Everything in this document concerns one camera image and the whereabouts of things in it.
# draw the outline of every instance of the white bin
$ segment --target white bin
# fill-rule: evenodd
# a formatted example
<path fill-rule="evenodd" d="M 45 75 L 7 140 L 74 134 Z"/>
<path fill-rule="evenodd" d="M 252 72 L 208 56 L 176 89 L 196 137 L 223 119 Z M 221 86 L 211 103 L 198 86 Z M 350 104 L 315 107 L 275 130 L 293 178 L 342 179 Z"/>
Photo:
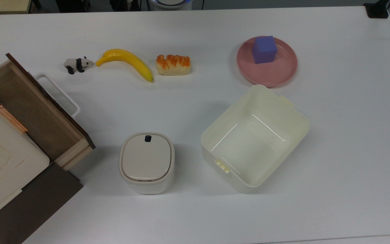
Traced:
<path fill-rule="evenodd" d="M 201 135 L 202 155 L 236 190 L 261 185 L 309 131 L 286 99 L 254 85 Z"/>

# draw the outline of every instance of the purple sponge block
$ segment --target purple sponge block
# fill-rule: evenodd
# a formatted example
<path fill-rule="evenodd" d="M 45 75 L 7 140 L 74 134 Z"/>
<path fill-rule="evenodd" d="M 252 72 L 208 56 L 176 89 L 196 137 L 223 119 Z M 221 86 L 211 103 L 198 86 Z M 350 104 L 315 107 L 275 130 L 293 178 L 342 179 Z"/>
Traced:
<path fill-rule="evenodd" d="M 252 55 L 256 64 L 264 62 L 273 62 L 278 49 L 275 44 L 274 37 L 256 37 Z"/>

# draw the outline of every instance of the panda figurine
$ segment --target panda figurine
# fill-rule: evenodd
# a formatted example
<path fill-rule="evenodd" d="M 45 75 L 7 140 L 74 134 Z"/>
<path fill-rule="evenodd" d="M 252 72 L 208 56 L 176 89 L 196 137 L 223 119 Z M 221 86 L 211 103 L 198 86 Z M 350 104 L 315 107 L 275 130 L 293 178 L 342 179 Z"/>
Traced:
<path fill-rule="evenodd" d="M 84 72 L 85 67 L 90 67 L 93 65 L 91 60 L 88 60 L 87 57 L 84 56 L 83 59 L 68 59 L 64 62 L 64 67 L 67 68 L 69 74 L 74 74 L 74 70 L 76 69 L 78 72 Z"/>

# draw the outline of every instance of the yellow banana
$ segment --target yellow banana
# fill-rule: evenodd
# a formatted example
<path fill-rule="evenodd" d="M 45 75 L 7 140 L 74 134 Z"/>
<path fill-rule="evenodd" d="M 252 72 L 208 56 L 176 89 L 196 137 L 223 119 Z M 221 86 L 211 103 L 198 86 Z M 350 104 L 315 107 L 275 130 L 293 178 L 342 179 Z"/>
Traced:
<path fill-rule="evenodd" d="M 145 65 L 145 63 L 134 54 L 123 49 L 110 49 L 106 51 L 103 56 L 96 62 L 96 65 L 100 66 L 106 62 L 116 60 L 132 65 L 132 67 L 135 68 L 136 71 L 138 71 L 138 73 L 144 77 L 144 79 L 146 79 L 148 82 L 153 82 L 153 75 L 151 74 L 151 71 L 147 65 Z"/>

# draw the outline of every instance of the bread roll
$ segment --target bread roll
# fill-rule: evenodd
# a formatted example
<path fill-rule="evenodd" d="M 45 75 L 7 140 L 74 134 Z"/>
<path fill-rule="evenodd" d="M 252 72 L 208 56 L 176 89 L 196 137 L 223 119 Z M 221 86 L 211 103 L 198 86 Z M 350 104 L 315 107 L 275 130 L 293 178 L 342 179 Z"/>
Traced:
<path fill-rule="evenodd" d="M 159 55 L 156 58 L 156 69 L 163 76 L 182 76 L 191 71 L 191 59 L 187 56 Z"/>

